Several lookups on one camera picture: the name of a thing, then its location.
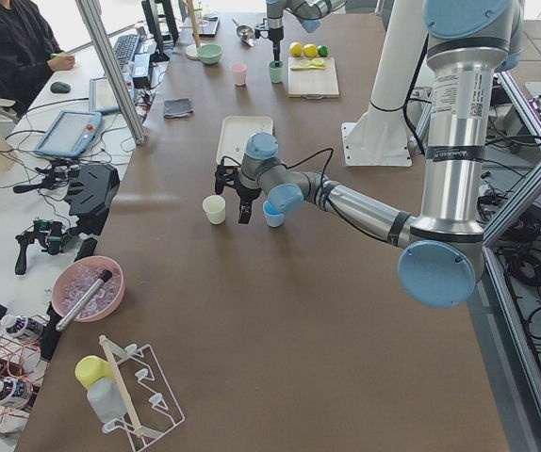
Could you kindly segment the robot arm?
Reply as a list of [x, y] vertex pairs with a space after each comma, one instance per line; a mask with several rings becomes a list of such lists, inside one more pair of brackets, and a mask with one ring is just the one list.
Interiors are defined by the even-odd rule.
[[267, 32], [272, 44], [273, 62], [281, 60], [281, 41], [284, 38], [283, 16], [287, 11], [295, 17], [303, 29], [312, 33], [320, 26], [320, 20], [332, 12], [344, 7], [344, 0], [268, 0], [266, 17], [262, 22], [262, 31]]
[[330, 180], [323, 171], [294, 171], [278, 157], [277, 139], [251, 135], [234, 169], [217, 169], [215, 187], [235, 189], [240, 223], [265, 196], [279, 213], [304, 202], [333, 213], [364, 235], [402, 250], [405, 291], [432, 307], [472, 295], [484, 271], [484, 231], [477, 222], [484, 145], [494, 74], [516, 66], [523, 28], [519, 1], [425, 1], [417, 18], [433, 71], [420, 214], [379, 202]]

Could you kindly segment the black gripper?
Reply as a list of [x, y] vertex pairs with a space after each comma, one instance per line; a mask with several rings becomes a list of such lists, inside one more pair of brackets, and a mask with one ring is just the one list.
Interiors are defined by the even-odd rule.
[[272, 42], [273, 61], [278, 63], [281, 61], [281, 41], [284, 38], [284, 28], [282, 26], [278, 28], [270, 27], [268, 30], [268, 39]]
[[239, 197], [239, 223], [249, 223], [252, 214], [252, 203], [261, 195], [261, 188], [256, 181], [237, 171], [234, 176], [234, 188]]

